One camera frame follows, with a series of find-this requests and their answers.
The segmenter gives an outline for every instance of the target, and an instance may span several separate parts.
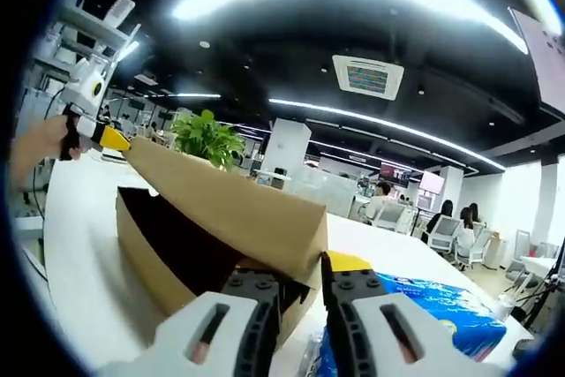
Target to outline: tissue package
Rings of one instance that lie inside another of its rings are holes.
[[[480,362],[506,334],[506,327],[476,296],[465,289],[428,280],[379,274],[388,293],[403,293],[445,325],[453,344],[462,353]],[[324,331],[317,377],[337,375],[335,362]]]

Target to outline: black ceiling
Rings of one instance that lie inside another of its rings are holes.
[[[103,16],[116,0],[85,0]],[[400,140],[470,164],[491,165],[406,132],[311,109],[274,105],[269,98],[346,109],[448,139],[474,152],[520,139],[558,121],[539,108],[530,58],[479,24],[445,18],[404,0],[241,0],[193,21],[172,11],[179,0],[133,0],[124,30],[141,24],[140,48],[118,67],[112,85],[136,93],[215,93],[221,100],[159,98],[171,109],[211,109],[232,123],[268,128],[277,117],[307,118]],[[475,0],[516,31],[509,7],[529,12],[522,0]],[[207,41],[209,49],[199,43]],[[404,67],[393,102],[340,90],[332,56],[376,59]],[[157,87],[140,83],[155,75]],[[308,123],[312,139],[387,157],[418,169],[453,162],[358,132]],[[320,150],[346,154],[326,147]],[[562,152],[556,140],[496,159],[504,165]]]

